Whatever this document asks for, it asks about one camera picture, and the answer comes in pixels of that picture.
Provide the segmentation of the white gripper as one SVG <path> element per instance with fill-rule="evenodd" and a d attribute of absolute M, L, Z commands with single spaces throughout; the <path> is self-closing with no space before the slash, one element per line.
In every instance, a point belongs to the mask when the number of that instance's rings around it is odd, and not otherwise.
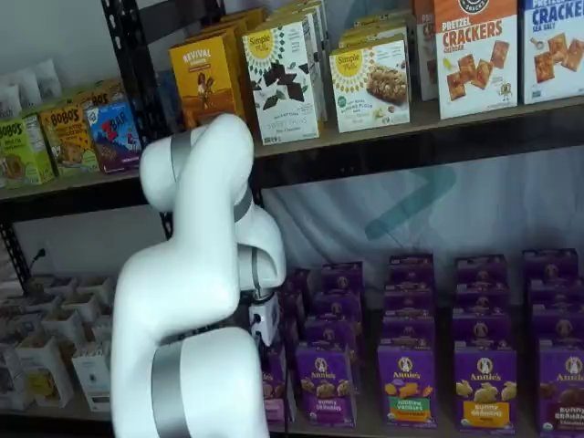
<path fill-rule="evenodd" d="M 253 298 L 248 308 L 250 333 L 256 343 L 270 347 L 276 338 L 279 324 L 279 304 L 276 292 Z"/>

